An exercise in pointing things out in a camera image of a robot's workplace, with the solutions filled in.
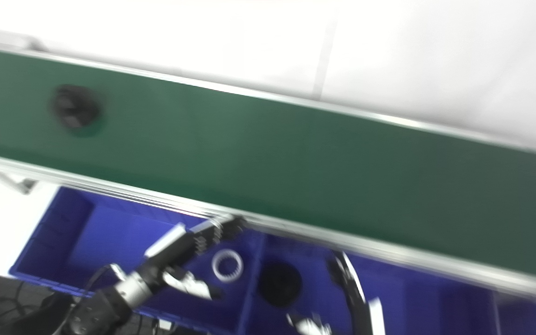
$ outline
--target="blue plastic bin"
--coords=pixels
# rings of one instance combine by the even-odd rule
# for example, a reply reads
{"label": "blue plastic bin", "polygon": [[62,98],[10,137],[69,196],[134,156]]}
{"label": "blue plastic bin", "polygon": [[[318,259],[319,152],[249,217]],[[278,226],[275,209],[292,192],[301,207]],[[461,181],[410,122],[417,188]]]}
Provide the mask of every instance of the blue plastic bin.
{"label": "blue plastic bin", "polygon": [[[192,227],[203,219],[61,188],[10,273],[35,284],[77,295],[100,267],[117,263],[131,271],[144,251],[170,228]],[[243,258],[240,279],[225,284],[211,270],[211,258],[223,248]],[[351,335],[342,290],[330,279],[327,248],[245,231],[191,261],[197,277],[219,286],[224,297],[205,301],[165,289],[139,312],[215,335],[295,335],[285,314],[317,313],[341,335]],[[497,335],[493,293],[438,276],[349,255],[366,299],[379,297],[388,335]],[[288,308],[276,308],[257,293],[261,266],[285,261],[300,271],[301,294]],[[107,275],[94,288],[117,282]]]}

